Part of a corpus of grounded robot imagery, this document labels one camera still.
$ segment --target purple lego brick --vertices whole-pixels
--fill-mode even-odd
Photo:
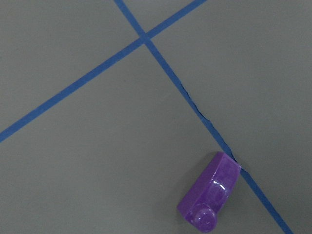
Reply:
[[[226,153],[218,152],[178,204],[182,216],[204,233],[213,230],[216,215],[231,194],[240,169]]]

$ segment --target lego stud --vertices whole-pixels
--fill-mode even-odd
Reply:
[[[218,152],[187,192],[177,209],[203,233],[212,231],[217,213],[228,199],[241,166],[227,154]]]

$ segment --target floor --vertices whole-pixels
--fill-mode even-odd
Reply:
[[[125,0],[146,45],[116,2],[1,1],[0,233],[199,233],[224,148],[175,75],[289,228],[240,177],[212,233],[311,233],[312,2]]]

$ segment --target blue painter's tape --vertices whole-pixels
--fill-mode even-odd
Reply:
[[[27,115],[16,121],[10,127],[5,129],[0,133],[0,142],[3,142],[5,139],[10,137],[12,134],[17,132],[19,129],[24,127],[26,124],[37,118],[38,116],[42,115],[44,112],[49,110],[51,107],[62,101],[67,96],[71,95],[74,91],[94,79],[96,76],[104,72],[106,69],[114,65],[116,62],[121,60],[122,58],[126,57],[132,51],[137,49],[139,46],[143,44],[141,39],[137,39],[132,42],[130,45],[125,47],[124,49],[120,50],[118,53],[107,59],[105,62],[101,63],[99,66],[85,74],[83,77],[72,83],[71,85],[67,86],[65,89],[60,91],[58,94],[41,104],[39,107],[34,109],[33,111],[29,112]]]
[[[203,3],[205,0],[195,0],[192,3],[190,3],[187,7],[184,7],[182,10],[175,13],[173,16],[166,19],[164,22],[157,25],[154,29],[152,29],[148,34],[150,34],[150,38],[156,36],[161,31],[172,25],[174,22],[185,16],[187,13],[194,10],[197,6],[199,6],[201,3]],[[132,51],[137,49],[139,46],[143,44],[141,39],[135,40],[131,44],[129,44],[127,47],[119,51],[114,56],[110,57],[108,60],[106,60],[104,63],[100,64],[98,67],[94,68],[92,71],[88,72],[83,77],[79,78],[77,81],[69,85],[64,90],[60,91],[58,94],[44,102],[42,105],[34,109],[33,111],[26,114],[24,117],[13,123],[11,126],[6,128],[0,133],[0,143],[9,138],[12,134],[17,132],[19,129],[36,119],[38,116],[42,115],[44,112],[46,112],[48,109],[62,101],[64,98],[72,94],[74,91],[85,85],[87,82],[94,79],[97,75],[104,72],[106,69],[108,69],[110,66],[114,65],[116,62],[121,60],[122,58],[126,57],[128,54],[130,54]]]
[[[146,33],[149,38],[155,37],[157,34],[168,28],[170,25],[181,19],[183,16],[187,15],[201,4],[203,4],[206,0],[195,0],[192,1],[187,6],[183,7],[181,10],[176,12],[174,15],[167,18],[164,22],[157,25],[155,28]]]
[[[193,109],[193,111],[196,113],[196,115],[200,118],[202,123],[205,125],[205,127],[208,129],[208,131],[211,133],[211,135],[214,137],[214,139],[218,142],[222,150],[232,157],[234,160],[233,153],[230,149],[230,147],[226,144],[224,139],[222,138],[221,134],[215,129],[215,127],[212,125],[210,120],[205,118],[203,114],[199,111],[193,100],[191,99],[188,92],[185,90],[185,88],[182,85],[182,82],[180,79],[176,76],[174,71],[171,69],[169,64],[166,62],[164,57],[161,55],[161,53],[157,50],[156,46],[153,44],[151,39],[148,37],[147,34],[144,33],[144,30],[139,25],[138,21],[135,19],[133,14],[130,12],[128,7],[124,4],[122,0],[115,0],[117,6],[120,8],[121,12],[124,14],[124,16],[127,18],[129,23],[132,25],[132,27],[135,29],[137,34],[143,39],[145,45],[149,49],[149,51],[152,53],[154,58],[157,60],[159,65],[162,67],[162,69],[165,71],[165,73],[168,75],[170,80],[174,83],[176,88],[180,91],[180,93],[183,95],[183,97],[186,99],[190,107]],[[257,183],[254,181],[254,179],[251,177],[251,175],[246,172],[244,169],[241,170],[241,175],[249,185],[249,187],[252,189],[252,191],[256,194],[256,196],[259,198],[259,200],[262,202],[262,204],[265,206],[267,211],[270,213],[270,215],[274,218],[274,220],[277,222],[277,224],[281,227],[281,229],[284,231],[285,234],[292,234],[292,231],[286,224],[286,222],[282,219],[282,217],[279,215],[279,213],[276,211],[276,209],[273,207],[273,205],[270,203],[270,201],[267,199],[267,197],[264,195],[260,187],[257,185]]]

